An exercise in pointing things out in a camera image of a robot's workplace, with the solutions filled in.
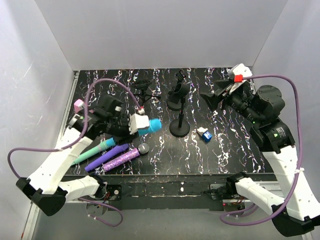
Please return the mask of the cyan microphone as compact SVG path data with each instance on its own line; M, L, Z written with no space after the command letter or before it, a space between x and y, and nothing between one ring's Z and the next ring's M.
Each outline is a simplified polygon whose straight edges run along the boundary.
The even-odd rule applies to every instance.
M138 137L142 137L147 134L153 134L162 128L162 123L158 118L150 119L149 126L147 128L138 128L133 134L129 132L123 133L120 136L111 136L109 139L101 142L104 147L110 148L116 145L130 144L133 140Z

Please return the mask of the black tripod stand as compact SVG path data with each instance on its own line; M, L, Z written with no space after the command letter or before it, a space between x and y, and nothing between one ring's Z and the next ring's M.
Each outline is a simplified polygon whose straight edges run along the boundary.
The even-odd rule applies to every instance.
M147 101L151 98L156 98L157 100L161 99L160 95L154 95L147 93L149 86L151 85L151 81L147 79L140 79L136 80L130 86L133 87L135 90L138 90L138 93L134 93L133 95L138 98L138 102L141 106L143 106Z

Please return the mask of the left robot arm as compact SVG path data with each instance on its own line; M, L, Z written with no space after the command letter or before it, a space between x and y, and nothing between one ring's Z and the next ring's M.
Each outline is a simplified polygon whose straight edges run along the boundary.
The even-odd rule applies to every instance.
M117 144L130 143L150 126L142 107L133 114L123 110L123 103L105 95L93 106L84 105L69 122L60 146L28 177L19 177L16 186L47 216L56 214L66 202L89 196L101 200L107 183L92 173L71 181L62 181L72 163L93 140L107 134Z

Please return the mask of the mint green microphone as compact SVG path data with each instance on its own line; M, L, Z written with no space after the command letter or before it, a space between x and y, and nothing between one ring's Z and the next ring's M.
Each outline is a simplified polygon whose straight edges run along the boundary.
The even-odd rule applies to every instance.
M103 152L105 150L107 150L108 148L110 148L111 146L108 145L107 140L101 142L100 144L98 144L97 146L85 151L84 153L81 153L71 164L71 166L76 165L81 163L82 161L100 153Z

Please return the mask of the glitter purple microphone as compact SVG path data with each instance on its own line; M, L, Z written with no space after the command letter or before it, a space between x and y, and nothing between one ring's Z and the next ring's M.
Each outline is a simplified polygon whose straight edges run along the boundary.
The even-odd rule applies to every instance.
M147 143L142 143L140 144L138 147L122 154L121 156L107 162L106 164L104 164L102 166L102 169L106 172L128 162L131 161L137 157L139 157L140 155L145 155L149 152L150 147Z

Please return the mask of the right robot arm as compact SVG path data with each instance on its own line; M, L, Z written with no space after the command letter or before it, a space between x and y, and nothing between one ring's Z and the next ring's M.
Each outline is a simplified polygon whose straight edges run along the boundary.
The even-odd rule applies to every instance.
M226 192L232 199L240 196L250 200L269 216L277 210L272 223L280 234L293 237L311 232L320 224L320 203L317 201L301 169L297 169L298 155L289 127L279 118L285 106L281 91L271 85L261 86L254 95L241 84L223 82L225 88L214 93L201 93L208 108L215 111L219 104L231 107L252 123L251 138L273 169L280 189L288 196L294 177L298 180L289 201L255 183L246 173L227 178Z

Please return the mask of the round base mic stand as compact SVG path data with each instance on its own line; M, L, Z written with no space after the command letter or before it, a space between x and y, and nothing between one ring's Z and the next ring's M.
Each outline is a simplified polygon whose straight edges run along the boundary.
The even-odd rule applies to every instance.
M183 81L186 79L186 75L183 70L180 70L178 73L175 74L175 76L177 77L177 84L185 84L183 83ZM190 132L190 124L187 120L184 119L184 109L185 107L179 110L178 118L172 120L169 125L170 133L177 138L183 138Z

